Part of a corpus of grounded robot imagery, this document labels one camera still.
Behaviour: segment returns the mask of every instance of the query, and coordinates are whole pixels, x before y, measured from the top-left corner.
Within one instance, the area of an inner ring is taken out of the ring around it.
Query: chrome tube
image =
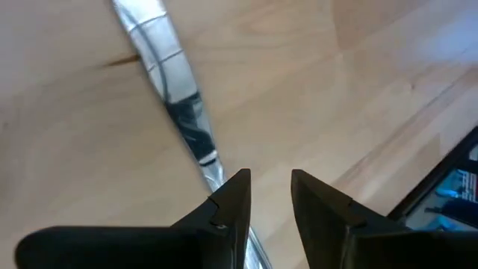
[[[223,166],[199,87],[166,9],[159,0],[113,0],[113,4],[171,120],[211,190],[217,190],[224,183]],[[249,228],[245,265],[248,269],[272,268],[252,228]]]

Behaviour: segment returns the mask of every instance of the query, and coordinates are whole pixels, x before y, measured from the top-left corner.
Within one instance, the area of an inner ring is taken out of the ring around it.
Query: wood grain
[[[478,123],[473,0],[167,0],[274,268],[290,172],[387,214]],[[0,4],[0,265],[58,224],[169,225],[208,191],[109,1]]]

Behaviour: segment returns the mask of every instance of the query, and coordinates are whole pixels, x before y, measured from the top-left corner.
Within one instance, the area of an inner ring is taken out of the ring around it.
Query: silver metal rod
[[[224,183],[223,166],[204,112],[199,87],[173,24],[159,0],[113,0],[114,8],[140,53],[154,89],[181,132],[212,191]],[[249,228],[246,268],[272,266],[257,235]]]

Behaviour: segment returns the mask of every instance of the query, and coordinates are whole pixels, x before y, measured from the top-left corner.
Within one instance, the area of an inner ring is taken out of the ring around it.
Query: wooden floor
[[[292,168],[387,214],[478,123],[476,0],[165,5],[274,268],[308,267]],[[35,229],[169,225],[207,197],[108,0],[5,0],[0,37],[0,268]]]

